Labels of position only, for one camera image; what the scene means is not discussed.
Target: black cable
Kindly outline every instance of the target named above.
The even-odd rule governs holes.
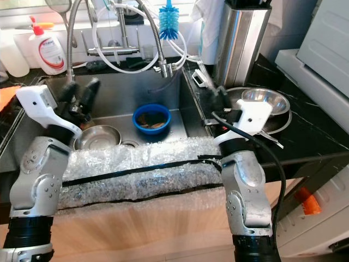
[[[273,151],[270,150],[270,148],[268,146],[266,146],[266,144],[264,144],[261,140],[255,138],[254,136],[234,127],[233,125],[225,122],[222,118],[220,118],[215,112],[212,112],[212,116],[214,117],[214,119],[216,119],[222,126],[225,126],[226,128],[230,129],[231,131],[243,136],[244,138],[247,138],[249,140],[251,140],[253,143],[259,145],[263,150],[265,150],[274,160],[276,167],[279,169],[279,173],[280,173],[280,180],[281,180],[281,189],[280,189],[280,194],[279,194],[279,200],[278,203],[276,204],[275,207],[275,211],[274,211],[274,217],[273,217],[273,240],[276,245],[276,224],[278,222],[278,217],[279,217],[279,212],[280,212],[280,208],[281,208],[281,203],[284,200],[284,195],[285,195],[285,191],[286,191],[286,175],[284,172],[284,169],[282,168],[282,165],[280,163],[280,161],[278,160],[278,158],[276,157],[276,155],[273,153]]]

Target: sink drain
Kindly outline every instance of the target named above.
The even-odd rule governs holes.
[[[139,146],[139,144],[133,140],[122,141],[121,144],[124,146],[130,146],[130,147],[138,147]]]

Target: metal pan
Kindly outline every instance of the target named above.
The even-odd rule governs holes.
[[[121,135],[117,129],[99,125],[84,130],[81,137],[75,139],[74,149],[105,149],[120,144]]]
[[[287,98],[274,90],[250,88],[245,90],[241,97],[244,100],[268,102],[273,107],[270,113],[272,116],[282,115],[290,110],[290,102]]]
[[[236,110],[239,109],[236,102],[239,99],[241,99],[242,93],[248,89],[251,89],[251,88],[235,87],[227,90],[233,109],[236,109]],[[263,131],[266,132],[268,135],[276,134],[284,130],[286,127],[288,127],[291,123],[291,120],[292,120],[292,112],[290,110],[281,115],[271,116],[268,119],[267,123],[264,125]]]

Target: stainless steel sink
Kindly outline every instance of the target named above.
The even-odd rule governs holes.
[[[144,144],[208,135],[207,129],[202,127],[201,115],[188,85],[189,80],[182,72],[171,79],[163,79],[160,74],[148,70],[135,75],[80,75],[76,76],[76,81],[83,87],[92,77],[101,81],[92,112],[93,121],[95,124],[107,124],[118,129],[122,141]],[[65,81],[66,78],[47,78],[41,84],[47,84],[53,95],[58,97]],[[133,112],[148,103],[159,103],[170,109],[170,127],[160,135],[143,134],[133,125]],[[42,130],[37,123],[26,115],[23,116],[0,156],[0,173],[19,168],[24,151],[35,136],[41,135]]]

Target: black countertop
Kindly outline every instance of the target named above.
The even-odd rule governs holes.
[[[189,65],[187,67],[187,77],[191,78],[196,67]],[[292,111],[290,125],[285,130],[272,135],[285,148],[281,149],[268,139],[260,135],[257,136],[270,146],[283,165],[336,156],[349,156],[348,134],[263,56],[259,56],[256,61],[247,87],[262,87],[275,90],[283,94],[290,102]],[[199,88],[192,80],[191,88],[196,94],[197,101],[205,117],[212,118],[212,108],[210,106],[210,101],[212,101],[211,91]],[[270,161],[258,149],[257,157],[264,164]]]

